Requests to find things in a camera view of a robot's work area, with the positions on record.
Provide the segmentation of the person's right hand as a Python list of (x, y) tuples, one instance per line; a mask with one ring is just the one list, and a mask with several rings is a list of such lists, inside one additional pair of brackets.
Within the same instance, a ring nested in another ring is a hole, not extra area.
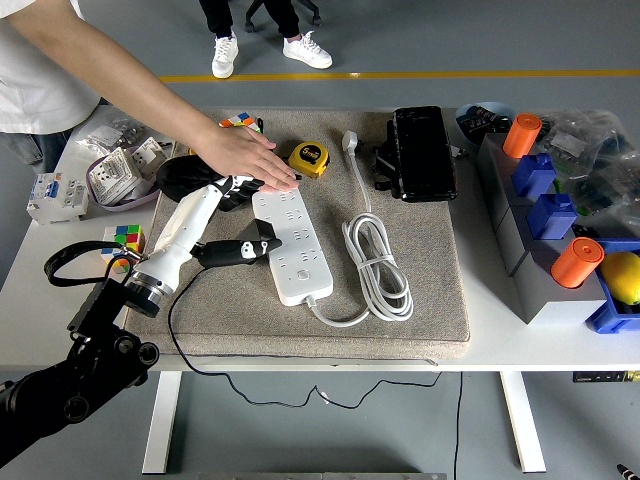
[(223, 176), (246, 176), (264, 182), (268, 191), (298, 187), (294, 171), (273, 150), (276, 144), (248, 127), (214, 126), (191, 148)]

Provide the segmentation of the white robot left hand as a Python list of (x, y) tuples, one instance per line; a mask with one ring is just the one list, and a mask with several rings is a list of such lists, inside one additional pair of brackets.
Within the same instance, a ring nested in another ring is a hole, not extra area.
[(252, 181), (246, 176), (224, 177), (181, 199), (153, 252), (134, 267), (128, 287), (145, 292), (150, 298), (171, 295), (179, 286), (182, 265), (192, 258), (206, 269), (252, 264), (279, 248), (282, 241), (275, 236), (271, 224), (262, 220), (256, 225), (267, 230), (264, 239), (200, 242), (221, 201), (229, 200)]

